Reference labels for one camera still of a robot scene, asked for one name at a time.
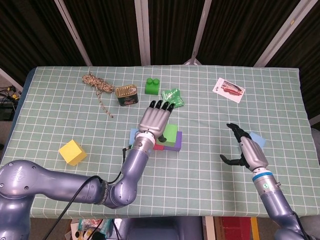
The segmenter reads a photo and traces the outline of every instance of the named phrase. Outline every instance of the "electrical cable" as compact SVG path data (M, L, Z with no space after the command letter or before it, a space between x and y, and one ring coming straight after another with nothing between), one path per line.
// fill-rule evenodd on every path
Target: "electrical cable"
M87 180L84 181L84 183L81 185L81 187L79 187L79 189L76 191L76 193L73 195L72 199L69 201L69 203L67 204L67 206L64 208L64 210L62 211L62 213L60 214L60 216L56 219L55 223L53 224L53 226L51 227L51 229L47 232L47 234L45 235L45 237L43 238L43 240L46 240L49 235L51 234L51 232L53 231L53 229L56 227L56 225L58 224L58 222L62 219L62 217L65 215L66 211L68 210L68 208L70 207L70 205L74 202L74 200L76 199L76 197L78 196L78 194L80 193L80 191L93 179L99 179L99 181L102 183L103 180L97 176L91 176L89 177Z
M14 112L16 112L16 108L13 102L11 102Z
M126 151L131 149L131 146L132 145L129 145L129 146L127 146L127 147L122 149L122 154L123 154L122 165L125 163L125 160L126 160ZM120 175L121 175L121 170L120 170L118 176L116 176L116 178L113 181L108 181L107 183L108 184L114 184L119 179Z
M5 95L5 94L3 94L3 93L0 93L0 96L9 97L8 95Z
M117 238L118 240L120 240L120 238L119 238L120 233L119 233L119 230L118 230L118 228L117 228L117 226L116 226L116 224L115 224L115 220L112 219L111 222L112 222L113 227L114 227L114 230L115 230L116 238Z
M300 227L300 229L301 229L301 232L302 232L302 234L303 234L304 239L305 239L305 240L310 240L309 235L305 232L304 227L302 226L302 224L301 224L301 222L300 222L300 219L299 219L298 214L297 214L295 211L293 211L293 215L295 216L295 218L296 218L296 220L297 220L297 222L298 222L298 224L299 224L299 227Z
M95 227L95 229L92 231L92 233L90 234L90 236L88 237L88 240L92 240L92 238L94 237L94 233L97 231L97 229L99 228L99 226L101 225L101 223L103 222L103 219L101 219L101 221L99 222L99 224Z

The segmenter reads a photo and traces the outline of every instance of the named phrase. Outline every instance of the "black fingertip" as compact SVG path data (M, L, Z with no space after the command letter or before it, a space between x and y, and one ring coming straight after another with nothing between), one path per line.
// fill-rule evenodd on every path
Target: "black fingertip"
M224 155L220 154L220 158L222 159L222 161L226 162L226 160L228 160Z
M168 110L170 113L172 113L172 110L173 110L174 108L175 108L175 104L174 104L174 103L171 103L167 110Z
M162 134L159 138L159 141L161 142L161 143L164 143L164 142L166 142L167 141L167 139L165 138L165 136Z
M162 102L163 102L162 100L159 100L158 103L156 104L155 108L160 109Z
M232 122L231 123L227 123L226 125L227 125L227 127L231 128L231 129L232 128L237 128L237 129L239 128L239 126L237 124L232 123Z
M155 105L156 105L156 100L153 100L151 103L150 103L150 105L149 105L149 107L150 108L154 108L155 107Z
M169 106L169 104L170 104L170 102L166 101L166 102L163 104L163 106L162 106L161 109L167 110L167 107Z

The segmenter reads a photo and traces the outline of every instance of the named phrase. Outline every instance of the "green checkered tablecloth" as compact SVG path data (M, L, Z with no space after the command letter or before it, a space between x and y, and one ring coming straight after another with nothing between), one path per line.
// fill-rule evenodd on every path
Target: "green checkered tablecloth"
M115 86L137 85L139 103L119 106L114 93L103 93L102 101L114 115L108 117L95 90L82 82L89 71ZM144 94L147 78L158 78L161 90L179 88L185 103L169 119L183 132L181 151L151 154L131 205L113 210L74 203L67 216L267 216L252 173L219 157L234 159L241 153L229 122L266 139L269 169L289 204L300 216L317 215L320 169L298 76L293 68L38 67L2 164L25 159L50 170L113 180L131 128L138 126L151 100L161 99ZM212 92L219 77L245 88L239 104ZM77 166L67 165L58 153L71 139L88 153ZM37 195L31 216L56 218L65 206Z

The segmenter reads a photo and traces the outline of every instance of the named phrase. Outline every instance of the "blue ring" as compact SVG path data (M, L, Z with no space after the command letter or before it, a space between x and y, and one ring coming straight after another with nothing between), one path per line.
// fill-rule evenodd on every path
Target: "blue ring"
M254 182L257 178L260 178L262 176L265 176L265 175L273 175L272 172L263 172L263 173L260 173L258 175L255 175L253 178L252 178L252 181Z

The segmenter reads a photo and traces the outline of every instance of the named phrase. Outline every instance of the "red block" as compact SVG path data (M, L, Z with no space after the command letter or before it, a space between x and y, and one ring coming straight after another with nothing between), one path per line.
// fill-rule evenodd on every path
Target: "red block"
M153 150L163 151L164 149L165 149L165 146L163 146L163 145L158 145L158 144L155 144L154 147L153 147Z
M224 216L222 222L225 240L250 240L250 217Z

